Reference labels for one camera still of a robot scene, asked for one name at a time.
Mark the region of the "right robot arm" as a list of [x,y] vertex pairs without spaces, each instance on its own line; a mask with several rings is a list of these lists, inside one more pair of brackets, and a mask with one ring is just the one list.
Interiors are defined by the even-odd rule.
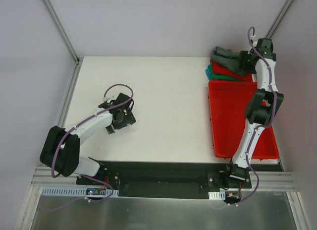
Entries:
[[223,183],[231,188],[249,178],[251,159],[257,142],[263,131],[271,127],[284,99],[275,82],[276,54],[259,52],[257,59],[254,66],[257,89],[244,111],[246,123],[240,144],[223,175]]

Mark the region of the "dark grey t shirt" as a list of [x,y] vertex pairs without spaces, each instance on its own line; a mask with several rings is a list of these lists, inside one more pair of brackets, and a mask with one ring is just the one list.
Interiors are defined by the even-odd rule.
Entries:
[[244,76],[247,72],[244,70],[242,61],[248,51],[233,52],[231,49],[223,49],[221,47],[213,48],[211,52],[211,60],[215,61],[219,65],[227,68],[231,72],[238,74],[239,76]]

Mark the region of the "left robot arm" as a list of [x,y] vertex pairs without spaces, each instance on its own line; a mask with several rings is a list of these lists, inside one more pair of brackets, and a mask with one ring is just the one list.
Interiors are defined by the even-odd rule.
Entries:
[[51,167],[54,176],[87,175],[92,184],[99,185],[105,178],[105,173],[100,170],[101,164],[80,156],[80,146],[102,128],[112,134],[135,122],[130,108],[119,107],[110,111],[97,108],[77,124],[67,128],[54,126],[46,137],[40,162]]

